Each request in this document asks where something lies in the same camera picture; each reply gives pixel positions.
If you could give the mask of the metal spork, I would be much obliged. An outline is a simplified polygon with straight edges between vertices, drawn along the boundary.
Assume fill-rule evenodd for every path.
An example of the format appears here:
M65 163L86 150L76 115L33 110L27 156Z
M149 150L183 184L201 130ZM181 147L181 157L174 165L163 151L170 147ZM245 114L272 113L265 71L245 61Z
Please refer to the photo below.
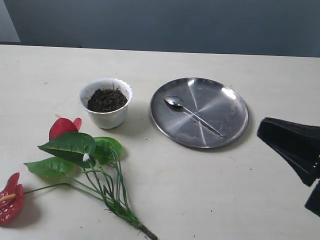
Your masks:
M200 122L202 122L205 126L207 126L209 129L211 129L212 131L214 131L215 133L217 133L220 137L225 138L225 136L219 132L217 129L215 129L213 126L211 126L209 123L207 123L205 120L203 120L201 117L199 117L198 115L196 115L194 112L192 112L191 110L189 110L188 108L186 108L184 106L184 101L175 95L166 95L163 97L163 100L169 104L172 107L178 108L178 109L183 109L184 111L188 112L189 114L191 114L193 117L197 118Z

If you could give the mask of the artificial anthurium plant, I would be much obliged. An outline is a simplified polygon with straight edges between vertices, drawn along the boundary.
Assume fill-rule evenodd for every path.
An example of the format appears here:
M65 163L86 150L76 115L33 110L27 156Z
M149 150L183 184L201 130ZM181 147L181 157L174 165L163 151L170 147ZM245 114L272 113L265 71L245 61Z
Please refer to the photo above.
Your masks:
M27 170L52 183L42 190L69 186L105 205L105 210L144 233L149 240L158 237L132 211L121 166L122 145L114 138L93 137L80 131L81 118L71 121L57 116L48 141L38 149L50 157L25 162Z

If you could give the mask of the white scalloped flower pot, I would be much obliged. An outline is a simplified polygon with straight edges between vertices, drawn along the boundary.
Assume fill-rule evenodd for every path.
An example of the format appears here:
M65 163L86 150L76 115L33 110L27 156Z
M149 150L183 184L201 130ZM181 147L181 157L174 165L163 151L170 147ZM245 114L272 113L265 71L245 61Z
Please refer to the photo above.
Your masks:
M112 112L94 112L88 109L88 100L98 89L116 90L119 89L127 98L127 103ZM78 94L78 102L87 112L91 121L102 129L113 129L121 125L127 117L128 106L133 98L132 88L128 83L117 78L99 78L86 84Z

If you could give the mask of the dark soil in pot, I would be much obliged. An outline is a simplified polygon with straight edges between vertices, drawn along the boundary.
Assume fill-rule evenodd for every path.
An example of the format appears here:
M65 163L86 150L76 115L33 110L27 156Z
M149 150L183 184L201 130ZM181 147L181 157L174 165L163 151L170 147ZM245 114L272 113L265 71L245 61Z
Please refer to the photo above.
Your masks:
M119 89L97 89L88 100L87 108L97 113L109 113L120 109L127 102Z

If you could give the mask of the round stainless steel plate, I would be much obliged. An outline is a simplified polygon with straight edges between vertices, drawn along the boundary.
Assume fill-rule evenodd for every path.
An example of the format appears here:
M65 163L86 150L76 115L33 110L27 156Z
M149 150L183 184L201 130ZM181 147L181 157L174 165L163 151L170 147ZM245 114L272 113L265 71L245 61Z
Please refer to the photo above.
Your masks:
M164 96L178 96L183 105L222 133L220 137L196 117L170 106ZM171 140L191 148L220 148L237 140L249 123L246 103L233 89L217 81L184 77L159 87L150 100L150 116Z

